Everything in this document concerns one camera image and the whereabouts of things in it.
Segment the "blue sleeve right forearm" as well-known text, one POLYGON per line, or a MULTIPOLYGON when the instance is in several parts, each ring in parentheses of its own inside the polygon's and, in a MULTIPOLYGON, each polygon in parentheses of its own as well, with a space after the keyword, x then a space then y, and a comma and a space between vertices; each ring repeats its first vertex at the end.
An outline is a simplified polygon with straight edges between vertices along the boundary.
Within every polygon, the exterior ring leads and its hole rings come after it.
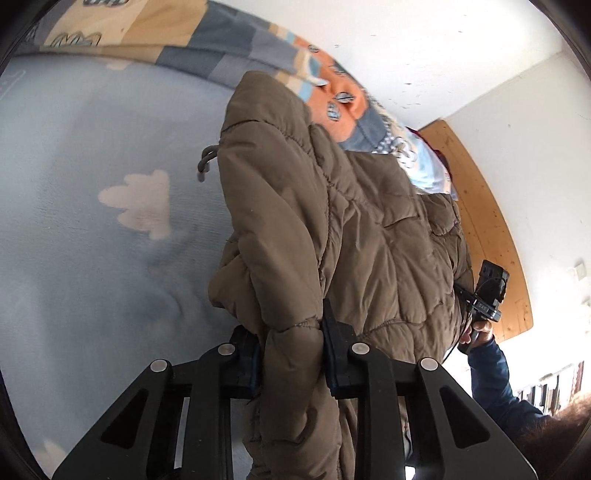
POLYGON ((507 359, 495 338, 468 354, 472 396, 497 426, 511 439, 541 427, 549 416, 513 394, 507 359))

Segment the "person's right hand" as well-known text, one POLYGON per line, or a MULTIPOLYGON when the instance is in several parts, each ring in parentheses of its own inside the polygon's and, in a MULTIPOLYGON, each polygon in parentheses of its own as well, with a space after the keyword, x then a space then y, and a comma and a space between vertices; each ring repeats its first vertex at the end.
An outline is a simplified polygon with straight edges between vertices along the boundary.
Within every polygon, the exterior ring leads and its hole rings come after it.
POLYGON ((473 349, 480 347, 494 338, 493 323, 489 320, 473 321, 459 340, 458 349, 468 354, 473 349))

